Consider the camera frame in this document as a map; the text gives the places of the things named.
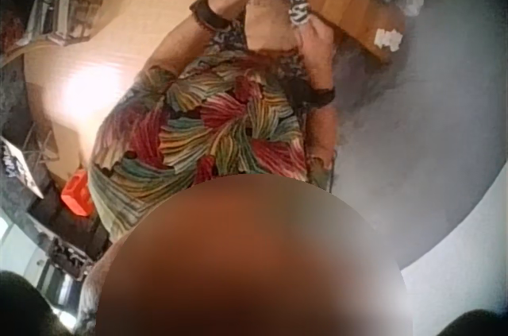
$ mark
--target colorful leaf-print shirt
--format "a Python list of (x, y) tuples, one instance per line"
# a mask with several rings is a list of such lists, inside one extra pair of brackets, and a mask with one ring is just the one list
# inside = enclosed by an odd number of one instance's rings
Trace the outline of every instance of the colorful leaf-print shirt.
[(141, 72), (102, 123), (89, 168), (98, 214), (116, 241), (175, 193), (219, 176), (274, 173), (325, 188), (271, 60), (203, 56), (178, 78)]

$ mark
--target red object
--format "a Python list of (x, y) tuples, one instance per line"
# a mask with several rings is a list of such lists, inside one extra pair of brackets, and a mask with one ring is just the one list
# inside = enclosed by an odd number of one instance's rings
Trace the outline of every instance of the red object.
[(79, 169), (65, 184), (60, 197), (74, 214), (89, 216), (94, 210), (94, 204), (88, 191), (87, 171)]

